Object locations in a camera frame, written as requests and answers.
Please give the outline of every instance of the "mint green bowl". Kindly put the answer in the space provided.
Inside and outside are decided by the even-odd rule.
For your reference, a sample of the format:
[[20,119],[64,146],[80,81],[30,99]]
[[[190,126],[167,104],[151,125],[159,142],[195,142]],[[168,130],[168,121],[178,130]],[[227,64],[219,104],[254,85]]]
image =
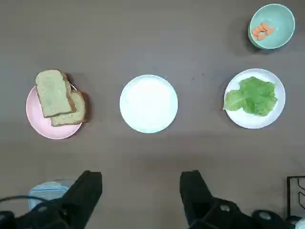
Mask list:
[[[274,32],[266,36],[264,40],[258,41],[253,37],[252,30],[263,22],[267,22],[270,27],[274,27]],[[294,31],[295,17],[293,13],[281,4],[269,4],[260,8],[252,17],[248,37],[257,48],[277,49],[290,40]]]

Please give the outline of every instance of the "lettuce leaf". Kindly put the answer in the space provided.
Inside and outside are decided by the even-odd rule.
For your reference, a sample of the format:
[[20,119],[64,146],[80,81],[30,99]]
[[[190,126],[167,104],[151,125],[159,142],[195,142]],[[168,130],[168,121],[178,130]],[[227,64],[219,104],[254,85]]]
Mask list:
[[273,110],[277,102],[274,83],[252,76],[240,81],[239,85],[239,90],[232,90],[225,96],[225,110],[237,111],[243,108],[249,114],[260,116],[266,116]]

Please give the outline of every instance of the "bread slice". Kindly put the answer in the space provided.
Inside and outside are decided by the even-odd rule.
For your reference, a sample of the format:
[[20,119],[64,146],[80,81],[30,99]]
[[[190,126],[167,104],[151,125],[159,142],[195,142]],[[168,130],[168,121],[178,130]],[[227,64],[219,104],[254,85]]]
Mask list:
[[36,76],[35,82],[45,118],[76,112],[71,99],[71,86],[65,73],[56,69],[46,70]]
[[83,96],[80,92],[72,91],[71,97],[77,111],[75,113],[60,114],[59,116],[51,117],[52,126],[76,125],[85,121],[86,103]]

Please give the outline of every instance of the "pink plate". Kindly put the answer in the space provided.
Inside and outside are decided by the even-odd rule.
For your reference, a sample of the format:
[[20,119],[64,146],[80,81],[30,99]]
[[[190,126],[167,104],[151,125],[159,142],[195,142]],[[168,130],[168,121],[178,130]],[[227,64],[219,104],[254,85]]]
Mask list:
[[81,126],[78,125],[64,125],[54,127],[51,126],[51,119],[44,118],[41,105],[37,96],[36,86],[30,91],[27,103],[26,112],[28,120],[31,126],[42,136],[50,139],[64,139],[73,135]]

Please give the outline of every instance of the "black device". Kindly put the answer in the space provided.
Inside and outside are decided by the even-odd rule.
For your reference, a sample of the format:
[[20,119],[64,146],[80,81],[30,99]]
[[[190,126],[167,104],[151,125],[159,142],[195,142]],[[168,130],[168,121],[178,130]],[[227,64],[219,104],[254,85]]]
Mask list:
[[101,194],[102,174],[85,171],[61,198],[43,200],[18,218],[11,211],[1,211],[0,229],[84,229]]
[[[42,199],[32,211],[18,218],[11,211],[1,211],[0,229],[84,229],[101,194],[101,173],[85,171],[62,198]],[[235,203],[213,197],[198,170],[182,172],[180,194],[189,229],[294,228],[271,211],[256,210],[248,216]]]
[[239,207],[210,193],[198,170],[182,172],[180,194],[190,229],[290,229],[294,225],[268,210],[252,216]]

